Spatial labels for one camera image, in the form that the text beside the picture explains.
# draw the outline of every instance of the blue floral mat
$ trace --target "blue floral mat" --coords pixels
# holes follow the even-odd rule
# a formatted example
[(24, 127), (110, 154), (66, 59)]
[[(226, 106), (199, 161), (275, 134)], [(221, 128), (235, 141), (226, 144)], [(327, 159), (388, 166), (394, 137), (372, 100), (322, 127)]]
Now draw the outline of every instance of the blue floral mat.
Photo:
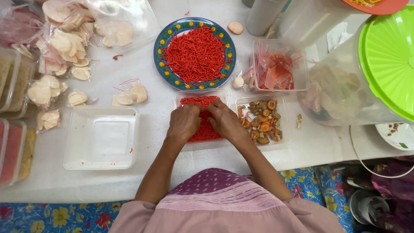
[[(352, 215), (342, 189), (341, 171), (328, 166), (279, 172), (295, 198), (327, 207), (338, 216), (347, 233), (353, 231)], [(7, 233), (107, 233), (122, 204), (0, 203), (0, 232)]]

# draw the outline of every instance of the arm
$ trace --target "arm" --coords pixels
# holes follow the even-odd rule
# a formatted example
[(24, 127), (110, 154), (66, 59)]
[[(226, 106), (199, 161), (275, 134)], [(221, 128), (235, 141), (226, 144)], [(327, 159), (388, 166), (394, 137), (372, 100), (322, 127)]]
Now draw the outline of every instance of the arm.
[(293, 198), (280, 174), (251, 140), (237, 115), (220, 100), (215, 100), (206, 109), (214, 116), (214, 119), (209, 118), (214, 129), (229, 140), (246, 159), (257, 184), (282, 201)]
[(168, 194), (174, 162), (184, 144), (199, 129), (201, 105), (185, 104), (171, 113), (170, 128), (158, 155), (145, 174), (135, 201), (158, 204)]

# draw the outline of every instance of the decorated plate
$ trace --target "decorated plate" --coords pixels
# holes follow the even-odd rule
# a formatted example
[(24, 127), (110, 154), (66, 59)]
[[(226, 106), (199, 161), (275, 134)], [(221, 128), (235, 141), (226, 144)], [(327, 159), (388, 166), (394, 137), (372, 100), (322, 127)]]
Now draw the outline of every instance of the decorated plate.
[[(220, 70), (220, 75), (222, 75), (223, 78), (217, 78), (214, 82), (210, 80), (184, 83), (184, 81), (177, 74), (175, 74), (171, 68), (168, 67), (168, 61), (163, 59), (163, 49), (169, 46), (170, 40), (176, 34), (180, 36), (182, 34), (186, 34), (187, 31), (193, 30), (194, 27), (201, 28), (203, 26), (211, 28), (213, 35), (217, 35), (221, 39), (221, 41), (224, 43), (223, 56), (225, 56), (226, 59), (229, 59), (230, 61), (227, 62), (226, 65)], [(208, 19), (189, 17), (174, 21), (161, 31), (154, 45), (154, 62), (162, 78), (176, 89), (211, 89), (223, 85), (230, 77), (231, 73), (233, 72), (234, 65), (236, 64), (236, 49), (234, 47), (233, 41), (231, 40), (231, 37), (221, 26)]]

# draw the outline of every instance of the red crumb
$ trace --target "red crumb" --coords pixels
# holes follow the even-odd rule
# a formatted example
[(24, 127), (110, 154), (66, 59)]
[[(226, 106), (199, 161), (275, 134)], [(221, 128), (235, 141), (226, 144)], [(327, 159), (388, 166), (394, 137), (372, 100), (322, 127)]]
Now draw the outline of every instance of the red crumb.
[(122, 54), (119, 54), (119, 55), (113, 56), (113, 58), (112, 58), (112, 59), (113, 59), (113, 60), (118, 60), (118, 57), (119, 57), (119, 56), (123, 56), (123, 55), (122, 55)]

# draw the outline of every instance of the red noodle snack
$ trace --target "red noodle snack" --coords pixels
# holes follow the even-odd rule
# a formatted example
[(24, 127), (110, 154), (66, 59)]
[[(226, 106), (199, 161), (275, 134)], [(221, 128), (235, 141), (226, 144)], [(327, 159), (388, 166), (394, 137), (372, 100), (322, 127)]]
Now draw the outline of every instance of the red noodle snack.
[(216, 82), (224, 77), (220, 70), (226, 66), (225, 43), (213, 35), (211, 28), (194, 28), (187, 34), (175, 35), (167, 48), (162, 49), (161, 59), (167, 61), (166, 69), (178, 75), (190, 87), (197, 82)]
[[(215, 99), (219, 99), (217, 96), (201, 96), (201, 97), (187, 97), (180, 100), (180, 106), (183, 106), (187, 103), (192, 103), (194, 105), (201, 104), (203, 109), (208, 105), (212, 104)], [(197, 141), (209, 141), (214, 139), (222, 139), (223, 137), (217, 133), (213, 126), (208, 122), (208, 118), (213, 118), (213, 114), (207, 110), (202, 110), (199, 117), (201, 117), (201, 124), (198, 131), (188, 140), (188, 142), (197, 142)]]

